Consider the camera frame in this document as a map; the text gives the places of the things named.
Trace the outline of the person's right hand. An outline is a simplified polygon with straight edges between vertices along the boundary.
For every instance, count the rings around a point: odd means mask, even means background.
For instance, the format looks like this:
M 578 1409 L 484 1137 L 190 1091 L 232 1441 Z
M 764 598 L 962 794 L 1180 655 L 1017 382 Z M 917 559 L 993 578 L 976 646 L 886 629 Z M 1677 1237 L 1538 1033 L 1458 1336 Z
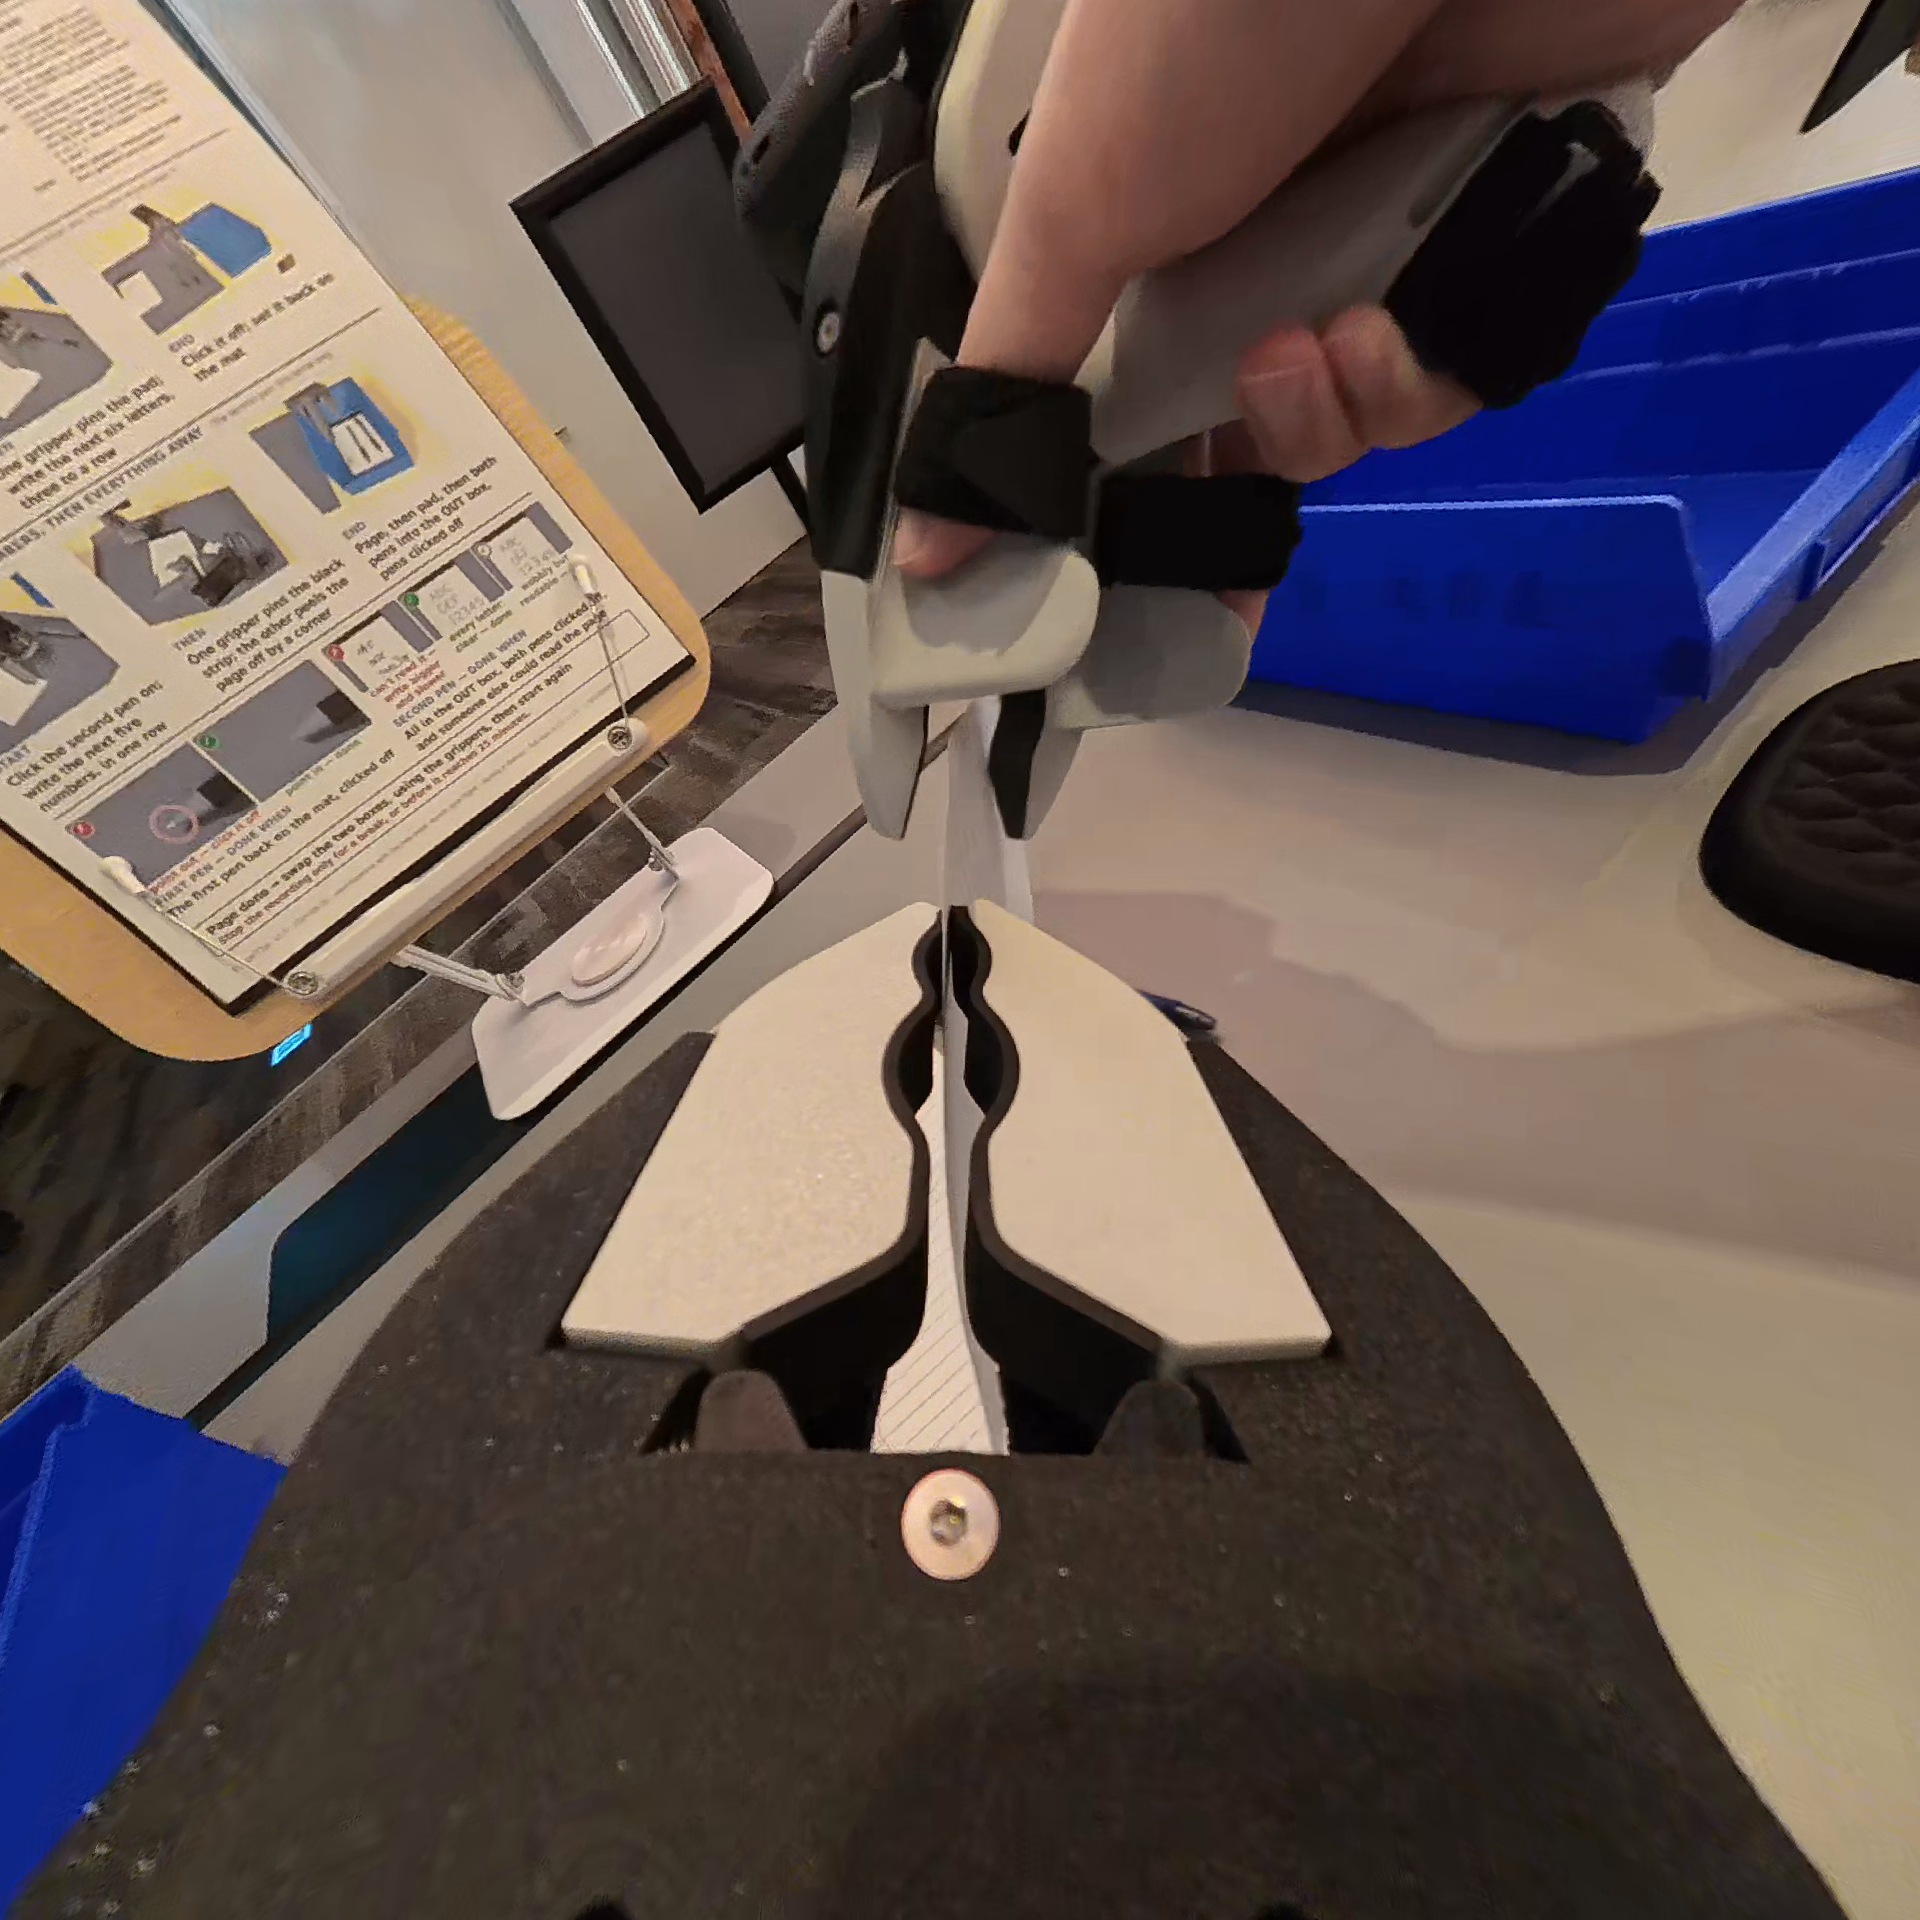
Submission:
M 1373 127 L 1494 96 L 1595 99 L 1676 66 L 1738 3 L 1080 3 L 1050 47 L 958 367 L 902 470 L 896 566 L 938 578 L 1012 527 L 949 478 L 960 423 L 1073 382 L 1131 282 L 1238 227 L 1304 163 Z M 1448 434 L 1562 378 L 1633 275 L 1656 202 L 1605 163 L 1536 221 L 1518 187 L 1470 211 L 1464 267 L 1324 327 L 1267 325 L 1237 418 L 1192 472 L 1310 485 Z

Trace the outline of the black framed display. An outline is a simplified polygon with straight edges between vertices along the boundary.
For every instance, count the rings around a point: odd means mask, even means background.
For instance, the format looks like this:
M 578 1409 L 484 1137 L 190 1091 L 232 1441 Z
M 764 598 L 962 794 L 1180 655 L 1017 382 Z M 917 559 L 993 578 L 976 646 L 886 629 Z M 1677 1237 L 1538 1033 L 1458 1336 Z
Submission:
M 512 202 L 698 513 L 771 473 L 805 521 L 800 323 L 736 218 L 710 80 Z

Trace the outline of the instruction sheet on wooden stand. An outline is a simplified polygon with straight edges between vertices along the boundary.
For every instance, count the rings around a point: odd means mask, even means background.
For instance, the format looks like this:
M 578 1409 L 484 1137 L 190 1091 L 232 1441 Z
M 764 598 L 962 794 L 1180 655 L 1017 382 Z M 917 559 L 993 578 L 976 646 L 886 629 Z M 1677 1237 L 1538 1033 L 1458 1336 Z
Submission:
M 361 914 L 340 941 L 345 957 L 320 957 L 320 985 L 312 994 L 269 987 L 246 1010 L 224 1008 L 106 901 L 5 838 L 5 957 L 128 1045 L 163 1059 L 241 1062 L 348 999 L 404 945 L 501 880 L 619 779 L 635 775 L 692 722 L 710 686 L 710 647 L 696 606 L 557 432 L 539 418 L 515 376 L 453 315 L 413 297 L 404 305 L 547 485 L 565 499 L 605 554 L 608 567 L 661 615 L 685 647 L 691 665 L 641 703 L 632 721 L 638 737 L 632 751 L 614 753 L 605 743 L 576 751 L 562 768 L 542 775 L 523 798 L 507 806 L 499 821 L 472 829 L 430 877 L 410 880 L 390 901 Z

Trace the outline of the written lined paper sheet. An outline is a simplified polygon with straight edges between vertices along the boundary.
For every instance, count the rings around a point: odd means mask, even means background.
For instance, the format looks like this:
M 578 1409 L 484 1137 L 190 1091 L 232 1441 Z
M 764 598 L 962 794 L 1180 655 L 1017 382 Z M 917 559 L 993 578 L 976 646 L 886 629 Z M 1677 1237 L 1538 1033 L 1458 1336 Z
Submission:
M 969 706 L 944 738 L 946 770 L 940 903 L 993 901 L 1034 919 L 1027 845 L 1002 826 L 993 792 L 997 703 Z M 1008 1449 L 1000 1369 L 969 1325 L 969 1167 L 980 1110 L 968 1088 L 969 1021 L 954 974 L 944 978 L 940 1067 L 922 1111 L 930 1153 L 929 1289 L 922 1331 L 886 1377 L 876 1427 L 878 1453 L 1002 1455 Z

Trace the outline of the white stand base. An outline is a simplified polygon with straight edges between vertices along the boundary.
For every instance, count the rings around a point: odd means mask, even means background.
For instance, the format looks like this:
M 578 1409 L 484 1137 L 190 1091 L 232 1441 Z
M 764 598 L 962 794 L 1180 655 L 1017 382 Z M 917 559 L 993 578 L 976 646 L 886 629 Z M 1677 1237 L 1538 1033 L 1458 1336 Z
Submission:
M 668 870 L 625 880 L 520 974 L 520 1001 L 488 999 L 472 1047 L 494 1121 L 522 1121 L 688 985 L 771 903 L 774 878 L 700 829 Z

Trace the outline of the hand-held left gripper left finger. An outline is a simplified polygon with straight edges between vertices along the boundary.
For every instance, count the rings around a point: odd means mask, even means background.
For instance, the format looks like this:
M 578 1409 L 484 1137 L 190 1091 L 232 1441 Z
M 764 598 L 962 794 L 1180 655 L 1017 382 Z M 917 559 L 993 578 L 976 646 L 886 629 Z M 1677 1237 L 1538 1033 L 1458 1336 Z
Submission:
M 714 1030 L 568 1306 L 569 1347 L 733 1363 L 850 1298 L 892 1366 L 923 1318 L 944 914 L 909 903 L 782 973 Z

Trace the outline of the printed instruction sheet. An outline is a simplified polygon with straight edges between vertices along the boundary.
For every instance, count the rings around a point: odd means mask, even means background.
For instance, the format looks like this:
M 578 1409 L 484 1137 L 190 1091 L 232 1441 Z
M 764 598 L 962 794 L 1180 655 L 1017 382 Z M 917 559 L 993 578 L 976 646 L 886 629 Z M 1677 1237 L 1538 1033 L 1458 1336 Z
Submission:
M 312 994 L 688 653 L 145 6 L 5 6 L 2 121 L 5 838 Z

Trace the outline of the blue plastic bin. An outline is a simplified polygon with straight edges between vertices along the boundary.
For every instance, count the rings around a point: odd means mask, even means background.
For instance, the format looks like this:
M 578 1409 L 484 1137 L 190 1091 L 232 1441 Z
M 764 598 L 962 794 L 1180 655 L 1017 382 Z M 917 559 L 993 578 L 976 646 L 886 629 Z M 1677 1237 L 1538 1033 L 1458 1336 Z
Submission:
M 1641 743 L 1916 475 L 1914 168 L 1659 230 L 1565 376 L 1308 490 L 1251 688 Z
M 5 1418 L 5 1904 L 153 1728 L 283 1474 L 76 1368 Z

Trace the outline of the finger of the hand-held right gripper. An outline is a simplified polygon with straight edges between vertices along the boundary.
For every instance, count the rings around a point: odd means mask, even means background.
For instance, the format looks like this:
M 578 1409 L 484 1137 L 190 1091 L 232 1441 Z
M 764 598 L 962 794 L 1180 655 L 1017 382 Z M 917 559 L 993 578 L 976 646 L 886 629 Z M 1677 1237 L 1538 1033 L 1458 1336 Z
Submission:
M 938 583 L 885 569 L 876 582 L 822 573 L 833 690 L 848 730 L 856 790 L 869 829 L 900 842 L 922 785 L 929 709 L 954 695 L 958 667 L 932 663 L 956 646 L 958 600 Z
M 1012 842 L 1028 842 L 1061 797 L 1080 751 L 1080 733 L 1061 715 L 1064 690 L 1034 688 L 1000 698 L 988 749 L 994 818 Z

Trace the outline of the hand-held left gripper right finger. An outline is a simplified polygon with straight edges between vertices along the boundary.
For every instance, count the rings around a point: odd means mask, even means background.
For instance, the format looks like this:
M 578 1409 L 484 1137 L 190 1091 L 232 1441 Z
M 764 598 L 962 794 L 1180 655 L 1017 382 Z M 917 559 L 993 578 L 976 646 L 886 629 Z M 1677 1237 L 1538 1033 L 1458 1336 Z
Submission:
M 956 914 L 968 1318 L 1004 1374 L 1188 1374 L 1330 1343 L 1197 1062 L 1147 998 L 1011 911 Z

